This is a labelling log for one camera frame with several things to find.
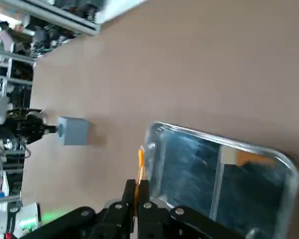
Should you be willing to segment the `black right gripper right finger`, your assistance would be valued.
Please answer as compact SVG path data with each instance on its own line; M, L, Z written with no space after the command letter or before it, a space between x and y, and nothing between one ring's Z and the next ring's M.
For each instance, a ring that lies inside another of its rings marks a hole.
M178 206L160 208L150 200L148 180L142 180L138 192L139 239L242 239L238 233L198 211Z

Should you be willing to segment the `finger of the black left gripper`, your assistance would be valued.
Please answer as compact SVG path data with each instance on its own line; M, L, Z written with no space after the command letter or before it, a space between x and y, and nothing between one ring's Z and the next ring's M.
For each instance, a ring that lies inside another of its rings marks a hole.
M19 121L18 130L23 133L56 133L55 125L48 125L37 116L26 116L25 119Z
M24 143L26 143L27 145L30 145L30 144L42 139L43 135L44 135L43 131L26 132L26 133L16 132L15 133L15 136L22 139L24 141Z

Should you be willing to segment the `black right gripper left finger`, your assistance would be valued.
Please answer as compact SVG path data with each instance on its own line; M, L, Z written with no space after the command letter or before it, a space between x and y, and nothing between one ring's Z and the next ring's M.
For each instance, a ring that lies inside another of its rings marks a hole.
M23 236L24 239L125 239L133 222L136 181L126 181L122 199L100 212L79 207Z

